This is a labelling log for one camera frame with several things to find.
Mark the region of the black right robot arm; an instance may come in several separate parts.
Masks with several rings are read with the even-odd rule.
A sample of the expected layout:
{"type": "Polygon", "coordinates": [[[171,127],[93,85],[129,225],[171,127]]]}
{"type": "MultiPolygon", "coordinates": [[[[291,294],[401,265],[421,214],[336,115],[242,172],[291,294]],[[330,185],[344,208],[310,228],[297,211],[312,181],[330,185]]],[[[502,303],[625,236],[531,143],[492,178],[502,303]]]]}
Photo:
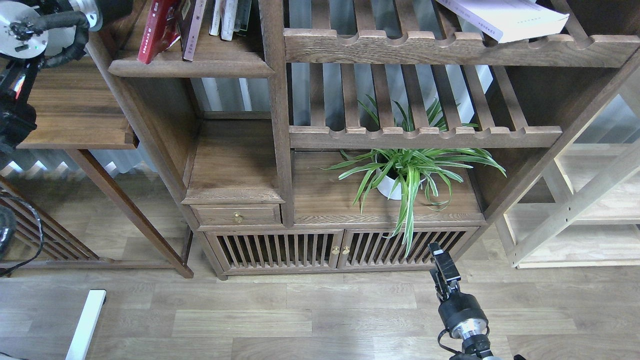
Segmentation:
{"type": "Polygon", "coordinates": [[[489,320],[477,298],[460,291],[461,276],[454,260],[438,243],[428,244],[428,249],[435,261],[430,275],[439,299],[438,313],[445,326],[438,335],[438,345],[454,354],[451,360],[498,360],[490,348],[489,320]],[[461,351],[441,344],[445,333],[462,340],[461,351]]]}

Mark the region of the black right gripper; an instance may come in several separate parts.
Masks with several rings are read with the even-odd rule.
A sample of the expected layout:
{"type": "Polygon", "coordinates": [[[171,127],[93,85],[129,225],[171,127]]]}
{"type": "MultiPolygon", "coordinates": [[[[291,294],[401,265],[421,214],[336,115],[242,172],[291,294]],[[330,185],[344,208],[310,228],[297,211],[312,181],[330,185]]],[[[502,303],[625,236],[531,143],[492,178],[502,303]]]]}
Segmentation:
{"type": "Polygon", "coordinates": [[[435,264],[430,275],[438,294],[438,313],[445,326],[438,339],[448,333],[454,339],[487,341],[489,332],[484,331],[489,330],[489,319],[475,296],[461,292],[458,283],[462,278],[450,253],[438,243],[428,244],[428,249],[435,264]]]}

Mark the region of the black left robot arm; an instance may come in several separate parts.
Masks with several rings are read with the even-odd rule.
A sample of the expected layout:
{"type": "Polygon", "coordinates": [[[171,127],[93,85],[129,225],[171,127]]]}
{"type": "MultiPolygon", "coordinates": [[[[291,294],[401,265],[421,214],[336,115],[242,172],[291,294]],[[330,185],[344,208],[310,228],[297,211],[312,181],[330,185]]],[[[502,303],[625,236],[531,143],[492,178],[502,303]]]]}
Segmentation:
{"type": "Polygon", "coordinates": [[[1,2],[1,153],[128,150],[137,140],[87,57],[90,32],[131,0],[1,2]]]}

